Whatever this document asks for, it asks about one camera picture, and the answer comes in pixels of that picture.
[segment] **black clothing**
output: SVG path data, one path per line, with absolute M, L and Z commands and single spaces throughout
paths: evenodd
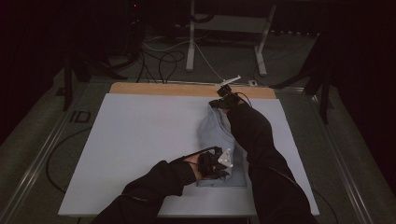
M 236 141 L 247 151 L 248 174 L 260 223 L 314 224 L 309 201 L 283 156 L 274 146 L 269 121 L 246 104 L 227 113 Z M 189 164 L 160 161 L 151 171 L 128 184 L 121 196 L 92 222 L 152 223 L 168 195 L 181 196 L 195 181 Z
M 92 224 L 153 223 L 163 199 L 181 196 L 184 186 L 193 182 L 195 175 L 188 163 L 160 161 L 146 175 L 129 183 Z
M 268 119 L 247 104 L 227 113 L 231 132 L 247 151 L 256 212 L 261 224 L 317 223 L 309 201 L 276 150 Z

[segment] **blue cloth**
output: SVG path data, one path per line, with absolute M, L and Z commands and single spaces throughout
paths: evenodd
M 221 147 L 230 149 L 233 167 L 225 169 L 229 175 L 214 180 L 198 180 L 198 187 L 240 187 L 247 184 L 243 167 L 243 149 L 235 147 L 233 135 L 225 128 L 221 111 L 207 107 L 207 115 L 198 127 L 200 148 Z

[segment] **gray floor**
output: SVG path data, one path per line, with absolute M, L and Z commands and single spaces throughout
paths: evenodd
M 296 75 L 315 43 L 315 38 L 301 35 L 270 35 L 264 48 L 268 77 L 259 77 L 253 54 L 253 44 L 257 36 L 243 41 L 231 38 L 214 39 L 217 44 L 197 42 L 200 50 L 221 78 L 241 76 L 239 84 L 248 84 L 255 79 L 263 86 L 276 84 Z M 154 38 L 146 43 L 155 49 L 167 49 L 185 38 L 169 40 Z M 187 45 L 182 44 L 173 50 L 187 52 Z M 185 71 L 185 62 L 177 63 L 175 73 L 169 82 L 204 82 L 220 83 L 199 51 L 195 52 L 194 70 Z M 160 81 L 157 59 L 146 56 L 150 73 Z M 173 63 L 162 63 L 165 77 L 173 70 Z M 120 72 L 128 81 L 135 81 L 141 64 L 136 63 Z M 148 73 L 142 76 L 146 81 Z M 69 112 L 62 112 L 64 99 L 55 96 L 62 87 L 62 73 L 55 77 L 55 84 L 30 111 L 28 116 L 15 129 L 0 148 L 0 209 L 5 212 L 11 196 L 17 189 L 29 165 L 45 146 L 56 147 L 49 163 L 49 173 L 62 188 L 67 188 L 79 155 L 89 135 L 89 130 L 72 136 L 57 147 L 56 143 L 46 142 L 49 136 L 63 139 L 93 125 L 95 115 L 100 108 L 103 97 L 115 80 L 95 76 L 90 83 L 75 83 L 76 101 Z M 312 188 L 320 215 L 319 223 L 396 223 L 396 201 L 385 180 L 379 173 L 367 146 L 353 124 L 340 101 L 337 89 L 331 89 L 331 104 L 328 111 L 329 125 L 318 117 L 315 98 L 301 93 L 305 80 L 293 84 L 292 89 L 276 91 L 285 109 L 294 140 Z M 68 122 L 72 111 L 89 111 L 92 117 L 88 123 Z M 62 131 L 54 133 L 57 123 L 65 119 Z M 77 223 L 75 217 L 57 215 L 63 194 L 54 188 L 45 176 L 45 170 L 39 170 L 35 183 L 27 189 L 26 198 L 20 198 L 21 205 L 15 207 L 15 216 L 9 223 Z M 88 223 L 90 217 L 84 217 L 81 223 Z

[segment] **table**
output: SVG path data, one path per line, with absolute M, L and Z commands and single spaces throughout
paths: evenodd
M 197 151 L 194 127 L 203 114 L 202 106 L 205 108 L 209 100 L 217 97 L 218 88 L 209 85 L 115 83 L 96 118 L 59 214 L 77 217 L 97 215 L 128 182 L 145 174 L 159 160 L 170 161 Z M 276 110 L 280 102 L 271 89 L 232 88 L 248 95 L 257 108 L 266 106 L 273 108 L 267 112 L 282 114 Z M 268 101 L 260 105 L 261 99 Z M 275 125 L 274 133 L 279 132 L 278 126 L 281 125 L 287 125 L 286 119 Z M 308 189 L 306 194 L 312 212 L 318 214 L 297 148 L 293 141 L 291 145 L 285 145 L 288 143 L 285 138 L 292 140 L 290 129 L 282 128 L 280 131 L 279 138 L 275 139 L 276 146 L 279 151 L 286 148 L 297 153 L 285 157 L 290 166 L 296 167 L 292 170 L 303 170 L 293 174 L 297 182 L 301 180 L 299 184 L 303 189 Z M 247 181 L 246 187 L 232 188 L 189 185 L 182 197 L 165 199 L 159 217 L 252 217 L 255 214 L 250 182 Z
M 272 5 L 269 14 L 264 18 L 250 18 L 250 17 L 234 17 L 217 15 L 211 21 L 206 23 L 196 23 L 193 20 L 190 22 L 190 44 L 187 53 L 186 70 L 192 71 L 194 66 L 195 54 L 195 30 L 221 30 L 221 31 L 235 31 L 246 33 L 262 34 L 262 40 L 258 46 L 254 47 L 257 65 L 259 67 L 259 75 L 262 77 L 267 76 L 264 59 L 262 57 L 262 49 L 264 48 L 265 40 L 270 31 L 271 22 L 276 11 L 276 5 Z M 191 16 L 194 18 L 205 17 L 206 15 L 195 14 L 195 0 L 191 0 Z

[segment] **table leg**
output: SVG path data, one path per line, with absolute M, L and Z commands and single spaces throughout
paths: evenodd
M 195 0 L 191 0 L 191 16 L 195 16 L 194 12 L 195 8 Z M 195 23 L 190 20 L 190 44 L 189 51 L 187 53 L 187 64 L 186 70 L 191 72 L 194 69 L 194 55 L 195 55 L 195 43 L 194 43 L 194 32 L 195 32 Z
M 268 14 L 268 17 L 265 20 L 264 28 L 262 31 L 262 41 L 260 42 L 259 46 L 254 47 L 254 53 L 256 54 L 257 65 L 259 66 L 259 75 L 261 77 L 267 76 L 267 70 L 265 69 L 264 59 L 262 57 L 262 49 L 264 48 L 265 40 L 267 39 L 268 33 L 270 31 L 271 21 L 272 18 L 274 17 L 275 10 L 276 10 L 276 6 L 273 5 L 271 7 L 270 13 Z

